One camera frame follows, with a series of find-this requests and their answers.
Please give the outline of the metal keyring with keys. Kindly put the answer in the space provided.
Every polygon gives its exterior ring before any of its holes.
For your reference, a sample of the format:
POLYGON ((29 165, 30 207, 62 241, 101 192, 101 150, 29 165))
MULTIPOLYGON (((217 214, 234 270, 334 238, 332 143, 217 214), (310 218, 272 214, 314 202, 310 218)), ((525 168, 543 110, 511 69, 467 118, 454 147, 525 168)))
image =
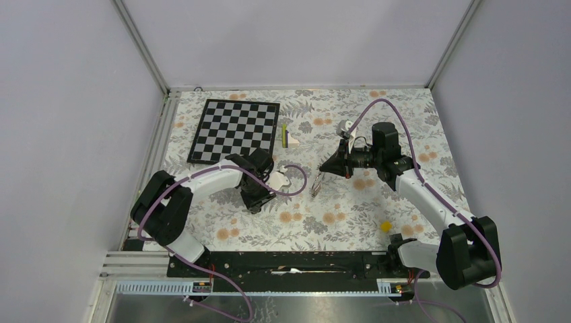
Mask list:
POLYGON ((310 195, 312 198, 315 198, 317 196, 317 194, 319 193, 322 183, 323 183, 323 178, 324 178, 325 174, 322 172, 319 172, 316 176, 316 178, 314 179, 311 187, 310 187, 310 195))

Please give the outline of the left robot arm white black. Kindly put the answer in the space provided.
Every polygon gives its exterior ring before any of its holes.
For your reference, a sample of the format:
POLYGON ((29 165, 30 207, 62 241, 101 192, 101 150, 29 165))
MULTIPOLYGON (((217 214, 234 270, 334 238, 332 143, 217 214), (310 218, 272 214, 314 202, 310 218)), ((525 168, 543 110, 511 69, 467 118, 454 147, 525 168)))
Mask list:
POLYGON ((235 188, 246 209, 258 213, 275 193, 242 171, 263 182, 272 169, 271 155, 257 148, 249 155, 231 154, 210 168, 189 174, 186 182, 160 170, 135 201, 131 219, 160 246, 183 257, 183 268, 199 277, 207 272, 209 259, 203 254, 207 248, 185 229, 192 202, 235 188))

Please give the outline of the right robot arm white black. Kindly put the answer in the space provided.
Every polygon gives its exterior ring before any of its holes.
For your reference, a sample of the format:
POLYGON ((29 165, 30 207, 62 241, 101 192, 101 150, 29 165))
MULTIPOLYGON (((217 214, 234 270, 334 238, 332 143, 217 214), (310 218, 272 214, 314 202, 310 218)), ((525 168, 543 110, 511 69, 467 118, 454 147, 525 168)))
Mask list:
POLYGON ((350 179, 358 168, 376 170, 380 180, 416 207, 440 238, 437 244, 428 244, 391 236, 386 267, 392 276, 403 277, 414 268, 438 274, 453 290, 498 284, 502 266, 496 224, 489 217, 460 211, 433 187, 413 158, 402 154, 394 124, 374 124, 371 144, 362 147, 355 145, 352 121, 341 121, 336 133, 341 138, 337 150, 322 163, 320 172, 350 179))

